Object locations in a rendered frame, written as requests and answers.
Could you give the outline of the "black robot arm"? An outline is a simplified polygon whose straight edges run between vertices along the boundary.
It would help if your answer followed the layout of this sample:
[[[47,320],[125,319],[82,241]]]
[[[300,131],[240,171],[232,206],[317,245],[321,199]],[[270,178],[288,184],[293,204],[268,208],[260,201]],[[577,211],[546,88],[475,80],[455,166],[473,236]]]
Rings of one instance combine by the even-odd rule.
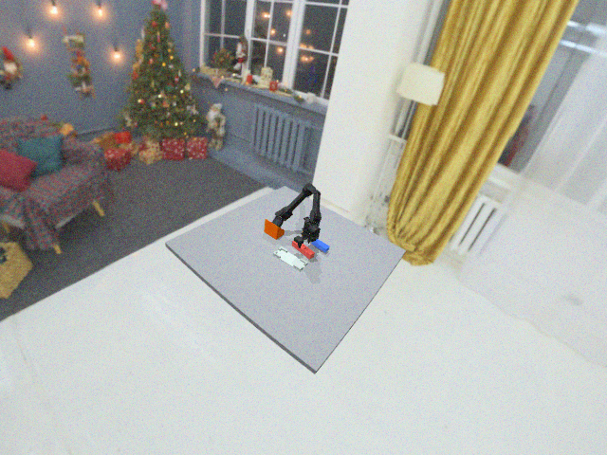
[[[316,190],[316,188],[311,183],[306,183],[303,187],[303,191],[288,206],[276,211],[276,216],[271,223],[280,228],[283,222],[293,215],[292,211],[305,199],[305,197],[310,196],[312,194],[313,208],[310,211],[310,219],[309,217],[304,218],[303,228],[310,232],[306,235],[310,242],[314,242],[319,239],[321,230],[319,228],[319,224],[322,219],[322,215],[320,212],[321,193]]]

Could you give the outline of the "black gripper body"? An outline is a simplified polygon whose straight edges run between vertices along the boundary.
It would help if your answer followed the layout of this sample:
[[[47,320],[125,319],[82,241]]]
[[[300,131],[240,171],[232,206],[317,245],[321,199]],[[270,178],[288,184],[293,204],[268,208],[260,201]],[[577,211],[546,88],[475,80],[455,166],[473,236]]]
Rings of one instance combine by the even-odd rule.
[[[302,230],[303,230],[303,232],[301,234],[303,235],[303,237],[297,236],[294,238],[294,241],[299,245],[301,245],[304,242],[304,239],[308,238],[308,237],[306,237],[307,233],[310,233],[308,230],[306,230],[304,228],[302,228]]]

